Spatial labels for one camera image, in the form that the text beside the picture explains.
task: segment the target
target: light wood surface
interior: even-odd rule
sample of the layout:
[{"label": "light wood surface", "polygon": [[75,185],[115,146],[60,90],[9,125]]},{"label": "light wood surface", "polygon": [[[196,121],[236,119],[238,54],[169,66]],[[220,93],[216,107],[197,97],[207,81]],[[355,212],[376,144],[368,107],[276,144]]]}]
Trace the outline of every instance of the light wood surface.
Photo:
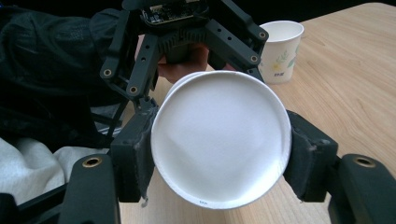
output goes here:
[{"label": "light wood surface", "polygon": [[[383,162],[396,176],[396,7],[364,4],[304,21],[292,80],[271,85],[284,106],[339,144]],[[159,104],[171,84],[160,79],[151,95]],[[325,203],[301,203],[281,178],[258,201],[215,211],[178,197],[154,173],[148,206],[120,205],[122,223],[330,223]]]}]

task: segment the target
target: dark background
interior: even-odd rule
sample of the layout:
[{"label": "dark background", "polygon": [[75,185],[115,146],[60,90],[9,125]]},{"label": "dark background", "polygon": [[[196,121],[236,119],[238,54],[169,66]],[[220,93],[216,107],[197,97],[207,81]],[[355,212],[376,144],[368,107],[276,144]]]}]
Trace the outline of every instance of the dark background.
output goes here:
[{"label": "dark background", "polygon": [[[121,0],[0,0],[4,5],[17,5],[59,16],[91,17],[95,12],[111,7],[121,9]],[[368,0],[233,0],[253,20],[262,24],[268,21],[306,21]],[[395,0],[379,2],[395,6]]]}]

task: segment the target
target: white round object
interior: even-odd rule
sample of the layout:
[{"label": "white round object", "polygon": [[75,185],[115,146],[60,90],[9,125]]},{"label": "white round object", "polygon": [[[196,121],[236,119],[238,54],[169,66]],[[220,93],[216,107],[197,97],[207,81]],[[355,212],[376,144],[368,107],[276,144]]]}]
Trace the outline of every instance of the white round object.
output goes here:
[{"label": "white round object", "polygon": [[278,97],[244,73],[211,71],[182,78],[151,130],[156,167],[179,196],[211,209],[260,198],[283,175],[290,120]]}]

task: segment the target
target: person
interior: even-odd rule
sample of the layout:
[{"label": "person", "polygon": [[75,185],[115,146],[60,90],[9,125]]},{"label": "person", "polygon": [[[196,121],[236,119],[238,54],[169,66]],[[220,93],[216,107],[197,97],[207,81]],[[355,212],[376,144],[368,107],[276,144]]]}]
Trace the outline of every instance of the person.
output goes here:
[{"label": "person", "polygon": [[[123,100],[99,75],[119,15],[0,6],[0,192],[16,204],[67,183],[80,158],[108,152],[112,139],[97,132],[89,110]],[[183,63],[162,57],[158,75],[175,83],[206,70],[207,57],[205,45],[190,44]]]}]

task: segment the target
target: white paper cup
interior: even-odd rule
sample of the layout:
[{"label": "white paper cup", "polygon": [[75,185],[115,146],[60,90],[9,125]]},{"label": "white paper cup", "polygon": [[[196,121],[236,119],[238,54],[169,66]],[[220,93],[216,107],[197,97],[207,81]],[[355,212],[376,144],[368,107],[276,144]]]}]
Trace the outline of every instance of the white paper cup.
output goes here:
[{"label": "white paper cup", "polygon": [[211,209],[260,198],[283,175],[290,145],[289,117],[277,96],[234,71],[182,78],[151,130],[152,156],[167,185]]},{"label": "white paper cup", "polygon": [[261,25],[268,32],[259,71],[266,84],[290,81],[304,27],[296,21],[271,21]]}]

